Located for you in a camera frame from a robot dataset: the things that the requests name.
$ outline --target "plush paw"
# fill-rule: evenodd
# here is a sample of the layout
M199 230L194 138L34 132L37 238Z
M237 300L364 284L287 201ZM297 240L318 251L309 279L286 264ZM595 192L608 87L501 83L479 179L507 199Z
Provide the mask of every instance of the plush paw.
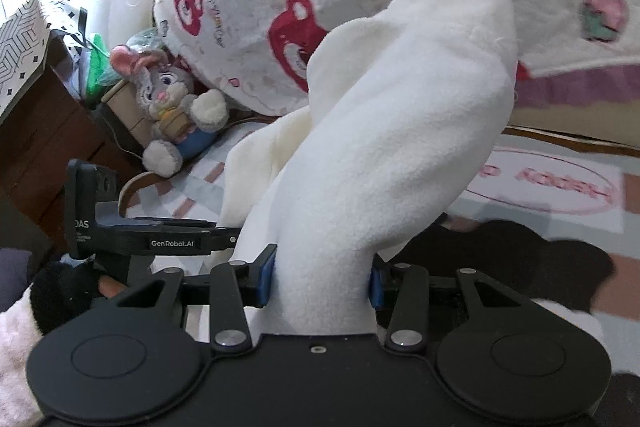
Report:
M196 99L197 95L188 94L182 100L180 100L180 107L186 114L189 114L189 112L191 111L191 104L193 104L193 101Z
M182 167L182 155L174 144L164 140L154 140L142 153L142 164L146 170L168 178Z
M222 129L229 118L224 95L217 89L204 92L191 103L190 117L203 131Z
M162 132L162 129L160 129L160 124L161 122L154 122L151 126L151 139L167 141L167 137Z

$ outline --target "finger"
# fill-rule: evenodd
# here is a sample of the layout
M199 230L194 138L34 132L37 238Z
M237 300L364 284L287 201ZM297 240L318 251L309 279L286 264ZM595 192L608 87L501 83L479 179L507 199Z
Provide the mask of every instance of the finger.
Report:
M108 275L103 275L98 280L98 291L107 298L115 297L126 289L127 287L124 284L119 283Z

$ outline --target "pillow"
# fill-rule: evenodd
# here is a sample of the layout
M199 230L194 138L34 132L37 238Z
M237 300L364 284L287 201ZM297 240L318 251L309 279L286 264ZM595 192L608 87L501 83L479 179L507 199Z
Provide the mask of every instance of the pillow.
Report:
M31 252L0 248L0 313L14 305L29 285L28 265Z

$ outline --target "pink oval logo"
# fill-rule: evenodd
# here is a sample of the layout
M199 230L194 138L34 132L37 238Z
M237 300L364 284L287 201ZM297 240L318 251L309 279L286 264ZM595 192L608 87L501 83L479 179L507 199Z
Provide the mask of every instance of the pink oval logo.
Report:
M466 189L482 200L549 212L587 216L620 206L620 189L609 166L543 153L495 148Z
M629 17L625 0L583 0L580 8L582 36L588 41L615 42Z

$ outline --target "blue gripper pad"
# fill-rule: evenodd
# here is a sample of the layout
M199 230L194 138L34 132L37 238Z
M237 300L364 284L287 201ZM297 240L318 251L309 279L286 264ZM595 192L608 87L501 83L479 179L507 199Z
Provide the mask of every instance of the blue gripper pad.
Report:
M261 306L266 306L271 293L271 277L273 276L273 265L276 261L275 251L269 256L267 262L260 269L258 279L257 301Z
M369 302L376 311L382 309L385 302L380 271L375 267L371 269L371 275L369 277Z

